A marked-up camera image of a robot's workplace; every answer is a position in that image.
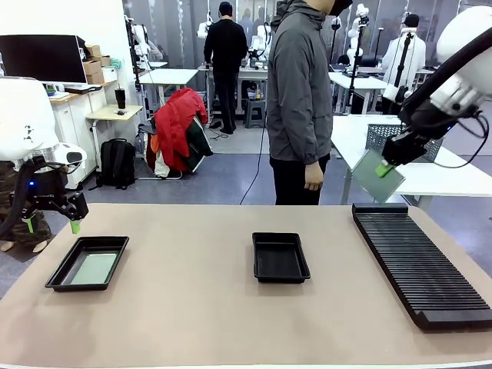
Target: black plastic tray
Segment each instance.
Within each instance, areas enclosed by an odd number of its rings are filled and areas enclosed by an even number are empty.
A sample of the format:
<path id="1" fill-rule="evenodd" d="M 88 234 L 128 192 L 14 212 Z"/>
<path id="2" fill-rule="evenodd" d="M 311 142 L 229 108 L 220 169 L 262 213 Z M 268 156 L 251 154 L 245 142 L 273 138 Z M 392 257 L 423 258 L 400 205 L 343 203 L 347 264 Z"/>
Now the black plastic tray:
<path id="1" fill-rule="evenodd" d="M 253 233 L 254 276 L 262 283 L 304 283 L 311 278 L 297 233 Z"/>
<path id="2" fill-rule="evenodd" d="M 57 292 L 105 290 L 128 240 L 114 236 L 80 237 L 45 287 Z"/>
<path id="3" fill-rule="evenodd" d="M 355 224 L 422 330 L 491 328 L 492 310 L 404 204 L 354 204 Z"/>

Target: white wall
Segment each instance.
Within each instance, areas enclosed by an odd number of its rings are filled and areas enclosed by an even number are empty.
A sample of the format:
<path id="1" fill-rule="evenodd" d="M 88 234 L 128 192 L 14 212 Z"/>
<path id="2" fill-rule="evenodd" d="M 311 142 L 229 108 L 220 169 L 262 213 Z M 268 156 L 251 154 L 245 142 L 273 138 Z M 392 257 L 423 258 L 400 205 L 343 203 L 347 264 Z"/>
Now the white wall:
<path id="1" fill-rule="evenodd" d="M 77 35 L 122 61 L 118 81 L 136 104 L 121 0 L 0 0 L 0 35 Z M 135 137 L 126 127 L 117 135 Z"/>

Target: hand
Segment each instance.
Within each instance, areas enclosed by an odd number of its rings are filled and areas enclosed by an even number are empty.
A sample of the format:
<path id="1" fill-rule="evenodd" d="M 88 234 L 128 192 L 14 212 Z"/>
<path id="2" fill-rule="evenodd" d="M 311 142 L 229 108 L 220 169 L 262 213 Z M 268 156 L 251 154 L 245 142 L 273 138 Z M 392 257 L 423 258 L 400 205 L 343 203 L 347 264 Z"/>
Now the hand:
<path id="1" fill-rule="evenodd" d="M 313 164 L 306 165 L 304 176 L 306 181 L 304 188 L 306 190 L 317 191 L 323 187 L 324 175 L 317 161 Z"/>

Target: clothing pile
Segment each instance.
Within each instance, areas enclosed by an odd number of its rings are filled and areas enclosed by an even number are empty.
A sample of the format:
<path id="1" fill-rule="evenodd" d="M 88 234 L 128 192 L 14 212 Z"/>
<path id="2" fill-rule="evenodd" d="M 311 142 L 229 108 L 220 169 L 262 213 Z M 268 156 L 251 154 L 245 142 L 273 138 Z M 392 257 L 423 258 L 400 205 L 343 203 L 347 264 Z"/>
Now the clothing pile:
<path id="1" fill-rule="evenodd" d="M 207 110 L 200 95 L 191 88 L 175 92 L 155 113 L 153 121 L 157 134 L 150 135 L 146 156 L 156 175 L 195 172 L 204 157 L 213 155 L 202 127 L 208 121 Z"/>

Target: white table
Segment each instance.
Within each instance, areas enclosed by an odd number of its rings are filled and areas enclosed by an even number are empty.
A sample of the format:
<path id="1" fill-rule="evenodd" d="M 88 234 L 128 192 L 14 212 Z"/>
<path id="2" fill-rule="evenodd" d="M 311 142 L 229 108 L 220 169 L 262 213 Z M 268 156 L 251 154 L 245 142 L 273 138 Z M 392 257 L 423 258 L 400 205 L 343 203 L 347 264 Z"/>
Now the white table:
<path id="1" fill-rule="evenodd" d="M 343 75 L 341 72 L 333 71 L 329 73 L 331 82 L 338 85 L 338 103 L 340 104 L 340 112 L 345 112 L 346 101 L 344 98 L 344 93 L 351 86 L 351 78 Z M 374 77 L 369 78 L 355 78 L 354 79 L 354 89 L 359 95 L 364 97 L 364 107 L 362 108 L 362 114 L 367 114 L 367 109 L 369 107 L 369 101 L 371 99 L 371 94 L 374 93 L 374 98 L 371 106 L 371 110 L 374 110 L 376 105 L 376 96 L 379 93 L 378 90 L 384 90 L 387 87 L 387 82 L 381 81 Z"/>
<path id="2" fill-rule="evenodd" d="M 331 140 L 348 169 L 341 196 L 347 204 L 355 165 L 365 153 L 368 124 L 396 124 L 397 117 L 387 115 L 348 115 L 334 117 Z M 436 162 L 458 166 L 465 160 L 441 147 Z M 427 210 L 433 196 L 492 197 L 492 177 L 473 164 L 458 169 L 442 168 L 434 163 L 410 163 L 398 167 L 406 178 L 394 194 L 403 195 L 419 208 Z"/>
<path id="3" fill-rule="evenodd" d="M 151 66 L 151 68 L 162 68 L 168 63 L 166 61 L 150 61 L 148 64 Z"/>
<path id="4" fill-rule="evenodd" d="M 213 103 L 213 92 L 212 88 L 210 86 L 210 80 L 214 79 L 214 73 L 213 73 L 213 68 L 207 68 L 206 65 L 200 65 L 198 67 L 199 71 L 204 71 L 206 73 L 206 85 L 207 85 L 207 113 L 208 113 L 208 120 L 211 122 L 212 120 L 212 113 L 213 111 L 211 110 L 212 108 L 212 103 Z M 251 67 L 241 67 L 239 68 L 239 75 L 238 75 L 238 86 L 237 86 L 237 91 L 238 91 L 238 105 L 236 106 L 236 114 L 237 115 L 242 115 L 244 114 L 244 111 L 241 107 L 241 101 L 242 101 L 242 91 L 241 91 L 241 83 L 243 81 L 267 81 L 268 80 L 268 70 L 267 69 L 256 69 L 256 68 L 251 68 Z"/>
<path id="5" fill-rule="evenodd" d="M 181 88 L 198 73 L 197 69 L 155 69 L 140 77 L 142 85 L 155 85 L 159 88 L 159 100 L 164 101 L 164 93 L 172 87 Z"/>

